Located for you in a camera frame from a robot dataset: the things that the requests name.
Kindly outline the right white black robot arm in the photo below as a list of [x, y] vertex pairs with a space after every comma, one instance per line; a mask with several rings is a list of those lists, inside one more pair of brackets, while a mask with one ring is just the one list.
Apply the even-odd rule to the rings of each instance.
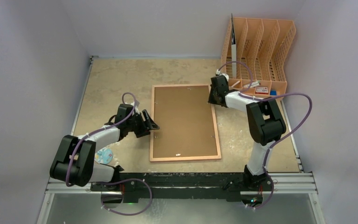
[[250, 159], [244, 168], [243, 184], [249, 190], [267, 178], [269, 153], [282, 135], [286, 124], [275, 99], [256, 98], [229, 89], [223, 75], [211, 78], [208, 103], [236, 109], [247, 114], [249, 133], [254, 140]]

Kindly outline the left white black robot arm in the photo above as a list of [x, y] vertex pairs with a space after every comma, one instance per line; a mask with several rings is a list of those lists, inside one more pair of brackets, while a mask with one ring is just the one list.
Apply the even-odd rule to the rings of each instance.
[[89, 182], [102, 182], [109, 191], [120, 186], [119, 167], [95, 164], [95, 153], [110, 144], [121, 141], [133, 132], [137, 138], [151, 134], [160, 127], [147, 110], [139, 112], [130, 104], [120, 104], [117, 113], [100, 129], [85, 135], [65, 135], [49, 170], [51, 178], [67, 186], [83, 187]]

